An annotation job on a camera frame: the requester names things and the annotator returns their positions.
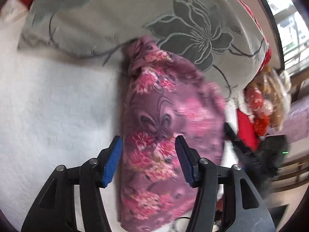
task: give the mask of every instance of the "black device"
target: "black device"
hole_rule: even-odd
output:
[[[226,130],[233,145],[239,150],[249,149],[233,133]],[[221,231],[275,232],[271,215],[258,190],[245,170],[234,165],[225,168],[200,158],[189,148],[182,136],[176,138],[176,151],[187,182],[198,187],[194,209],[186,232],[210,232],[215,219],[217,186],[224,184],[224,205]],[[75,220],[74,185],[80,186],[81,211],[86,232],[111,232],[99,188],[111,182],[122,153],[122,140],[115,136],[109,148],[97,158],[86,161],[80,167],[67,169],[59,165],[39,192],[24,221],[21,232],[78,232]],[[254,153],[243,153],[242,165],[264,173],[269,168],[260,163]]]
[[[225,123],[226,136],[231,140],[233,149],[260,195],[268,194],[269,184],[277,175],[278,169],[288,153],[289,144],[285,135],[267,135],[260,140],[259,147],[254,153],[234,133],[228,123]]]

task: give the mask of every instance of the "gray floral pillowcase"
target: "gray floral pillowcase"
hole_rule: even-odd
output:
[[[19,46],[48,45],[102,63],[144,34],[217,82],[226,98],[257,73],[267,43],[238,0],[36,0]]]

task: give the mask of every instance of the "pink floral pillow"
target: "pink floral pillow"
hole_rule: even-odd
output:
[[[220,164],[225,101],[218,85],[205,82],[190,61],[160,50],[148,36],[128,54],[121,225],[151,231],[194,205],[196,189],[185,181],[175,151],[178,135]]]

